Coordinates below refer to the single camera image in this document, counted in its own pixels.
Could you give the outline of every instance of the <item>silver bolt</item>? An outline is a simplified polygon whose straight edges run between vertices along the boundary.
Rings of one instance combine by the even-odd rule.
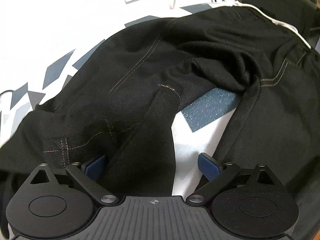
[[[117,200],[117,197],[113,195],[104,195],[101,197],[101,201],[104,203],[112,203],[116,200]]]
[[[193,203],[201,203],[204,201],[204,197],[201,195],[192,195],[190,196],[189,200]]]

